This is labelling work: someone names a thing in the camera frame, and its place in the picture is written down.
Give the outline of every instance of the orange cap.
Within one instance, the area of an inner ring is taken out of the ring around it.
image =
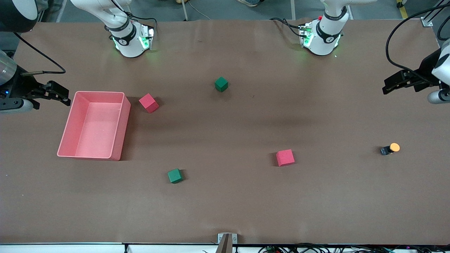
[[[398,152],[400,151],[400,145],[398,145],[397,143],[392,143],[389,148],[393,151],[393,152]]]

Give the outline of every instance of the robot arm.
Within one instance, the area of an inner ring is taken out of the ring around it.
[[[383,94],[407,87],[414,87],[416,92],[428,87],[438,86],[439,90],[428,95],[428,101],[432,104],[450,103],[450,39],[442,47],[421,62],[417,74],[426,79],[423,80],[408,70],[400,70],[384,80]]]
[[[320,0],[325,5],[325,13],[300,27],[300,43],[317,55],[330,54],[338,45],[341,31],[348,20],[346,5],[365,5],[377,0]]]
[[[71,0],[73,5],[98,17],[108,28],[126,24],[128,16],[119,10],[112,0]],[[115,0],[119,6],[131,4],[131,0]]]
[[[0,0],[0,32],[27,32],[36,24],[37,14],[34,0]],[[35,101],[38,98],[58,100],[69,106],[69,90],[54,81],[37,82],[33,74],[42,73],[27,72],[0,51],[0,113],[39,109],[40,104]]]
[[[342,8],[346,5],[368,5],[377,0],[320,0],[325,5],[325,13],[332,17],[338,17]]]
[[[98,17],[111,32],[117,50],[123,56],[133,58],[150,49],[154,31],[153,28],[131,21],[127,14],[117,7],[129,5],[131,1],[71,0],[77,8]]]
[[[441,54],[436,62],[431,74],[434,75],[439,82],[439,90],[433,91],[428,95],[428,102],[432,104],[450,103],[450,39],[444,42],[441,47]]]

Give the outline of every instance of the metal clamp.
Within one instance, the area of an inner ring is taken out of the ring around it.
[[[238,234],[232,233],[220,233],[217,234],[217,247],[216,253],[232,253],[233,244],[238,243]]]
[[[434,7],[445,5],[449,2],[450,2],[450,0],[439,0],[439,2],[437,2],[434,5]],[[433,23],[432,23],[433,18],[435,18],[436,15],[438,15],[443,9],[444,8],[429,11],[425,14],[425,16],[421,17],[420,20],[422,21],[423,27],[432,27],[433,26]]]

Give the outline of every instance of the black cable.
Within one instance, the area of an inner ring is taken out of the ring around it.
[[[344,250],[346,249],[346,248],[351,248],[351,249],[353,249],[353,248],[361,248],[362,250],[358,250],[358,251],[354,251],[353,253],[356,253],[356,252],[364,252],[364,253],[371,253],[372,252],[372,249],[370,249],[370,248],[367,248],[367,247],[365,247],[365,246],[360,246],[360,245],[347,245],[347,246],[345,246],[344,248],[341,248],[340,250],[340,253],[343,253],[344,252]]]
[[[443,250],[443,249],[441,249],[441,248],[439,248],[439,247],[437,247],[436,245],[433,245],[433,248],[432,248],[434,251],[436,251],[436,252],[442,252],[442,253],[446,253],[445,252],[445,250]]]
[[[271,18],[270,20],[280,21],[283,25],[288,26],[289,29],[291,29],[291,31],[292,31],[295,35],[297,35],[297,36],[299,36],[299,37],[302,37],[302,38],[306,38],[306,35],[296,33],[296,32],[294,31],[293,28],[297,28],[297,29],[298,29],[298,27],[297,27],[297,26],[294,26],[294,25],[291,25],[290,23],[288,23],[288,21],[287,21],[285,18],[283,18],[283,19],[280,19],[280,18]]]
[[[447,23],[449,20],[450,20],[450,16],[448,16],[448,17],[445,19],[445,21],[441,24],[441,26],[440,26],[439,29],[437,30],[437,35],[436,35],[436,37],[437,37],[437,39],[440,40],[440,41],[446,41],[446,40],[450,39],[450,37],[447,37],[447,38],[442,38],[442,37],[441,37],[441,31],[442,31],[442,28],[444,27],[444,25],[446,25],[446,23]]]
[[[298,253],[297,248],[288,248],[292,253]]]
[[[314,251],[315,253],[319,253],[315,248],[312,248],[312,247],[310,247],[309,245],[296,244],[296,246],[297,246],[298,248],[306,248],[305,250],[303,250],[303,251],[300,252],[300,253],[305,253],[305,252],[307,252],[308,250],[312,250],[312,251]]]
[[[417,74],[414,70],[412,70],[412,69],[410,69],[410,68],[408,68],[408,67],[405,67],[405,66],[403,66],[403,65],[400,65],[400,64],[395,63],[394,61],[392,61],[391,57],[389,56],[389,42],[391,41],[391,38],[392,38],[392,36],[394,35],[394,33],[397,31],[397,29],[398,29],[401,25],[403,25],[406,21],[408,21],[408,20],[410,20],[410,19],[412,19],[412,18],[414,18],[414,17],[417,17],[417,16],[419,16],[419,15],[421,15],[421,14],[427,13],[427,12],[429,12],[429,11],[434,11],[434,10],[436,10],[436,9],[442,9],[442,8],[449,7],[449,6],[450,6],[450,4],[445,4],[445,5],[441,5],[441,6],[436,6],[436,7],[433,7],[433,8],[429,8],[429,9],[423,10],[423,11],[421,11],[421,12],[417,12],[416,14],[413,14],[413,15],[411,15],[411,16],[405,18],[402,22],[400,22],[400,23],[394,28],[394,30],[392,30],[391,34],[390,34],[389,37],[387,38],[387,41],[386,41],[386,58],[387,58],[387,60],[388,60],[392,65],[394,65],[394,66],[396,66],[396,67],[399,67],[399,68],[401,68],[401,69],[404,69],[404,70],[406,70],[406,71],[409,71],[409,72],[413,73],[415,76],[417,76],[418,78],[422,79],[423,81],[425,81],[425,82],[431,84],[430,81],[428,81],[428,80],[427,80],[426,78],[424,78],[423,76]]]
[[[448,248],[448,247],[450,247],[450,244],[447,244],[446,246],[444,246],[444,247],[442,247],[440,249],[445,251],[445,249]]]
[[[262,248],[258,251],[258,253],[261,253],[261,251],[262,251],[263,249],[266,249],[266,247],[262,247]]]
[[[129,11],[125,11],[124,9],[122,9],[121,6],[119,6],[114,0],[111,0],[111,2],[119,9],[121,10],[123,13],[125,13],[127,15],[127,17],[133,19],[133,18],[137,18],[137,19],[141,19],[141,20],[154,20],[155,23],[157,23],[156,19],[154,18],[139,18],[135,15],[133,15],[133,13],[129,12]]]
[[[51,59],[50,57],[48,57],[47,55],[45,55],[44,53],[42,53],[41,51],[39,51],[39,49],[37,49],[36,47],[34,47],[33,45],[31,45],[28,41],[24,40],[19,34],[17,34],[16,32],[14,32],[14,35],[19,38],[21,41],[23,41],[25,44],[27,44],[29,47],[33,48],[36,52],[38,52],[39,54],[41,54],[42,56],[44,56],[45,58],[47,58],[49,61],[53,62],[53,64],[55,64],[56,66],[58,66],[58,68],[60,68],[62,71],[39,71],[41,72],[41,74],[64,74],[66,72],[66,70],[59,65],[57,62],[55,62],[53,59]]]
[[[327,247],[325,247],[323,244],[303,243],[303,245],[309,245],[309,246],[312,247],[312,248],[316,248],[316,249],[318,249],[321,253],[331,253],[330,250],[329,250]]]

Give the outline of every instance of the pink plastic bin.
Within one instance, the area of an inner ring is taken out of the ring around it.
[[[130,107],[123,92],[75,93],[58,156],[120,160]]]

